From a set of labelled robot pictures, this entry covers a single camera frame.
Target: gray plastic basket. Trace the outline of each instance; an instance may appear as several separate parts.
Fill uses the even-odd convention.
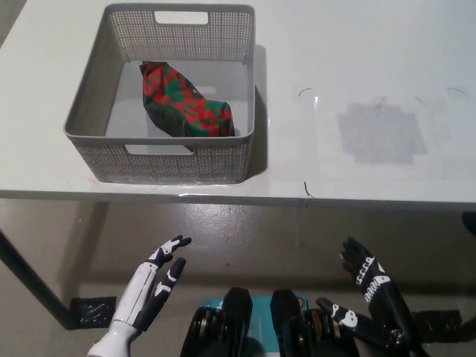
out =
[[[183,15],[180,21],[175,20],[177,14]],[[164,21],[167,15],[176,23]],[[205,20],[191,24],[188,19],[198,15]],[[172,138],[157,129],[142,106],[138,67],[142,60],[168,61],[207,99],[227,101],[237,136]],[[113,4],[106,8],[65,124],[66,135],[98,180],[238,183],[247,174],[253,131],[251,7]]]

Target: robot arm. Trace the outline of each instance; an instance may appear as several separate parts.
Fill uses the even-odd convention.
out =
[[[120,299],[108,332],[89,350],[88,357],[130,357],[130,344],[142,331],[147,331],[161,311],[184,269],[185,259],[178,258],[173,263],[167,277],[152,293],[157,270],[172,260],[172,253],[178,247],[188,245],[191,240],[183,236],[173,238],[139,265]]]

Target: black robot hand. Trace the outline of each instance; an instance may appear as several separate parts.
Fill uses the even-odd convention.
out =
[[[394,281],[377,259],[359,242],[349,237],[343,244],[343,265],[360,288],[372,318],[356,314],[327,299],[318,305],[342,327],[360,338],[397,356],[427,356],[410,310]]]

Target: black tape on floor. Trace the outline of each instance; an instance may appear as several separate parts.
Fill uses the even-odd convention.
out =
[[[108,327],[116,310],[115,296],[75,298],[71,300],[71,314],[79,321],[81,329]]]

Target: basket handle hole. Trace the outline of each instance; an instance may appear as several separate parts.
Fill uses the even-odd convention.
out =
[[[130,155],[193,155],[193,148],[183,145],[126,145]]]
[[[155,11],[155,20],[162,25],[206,25],[208,13],[197,11]]]

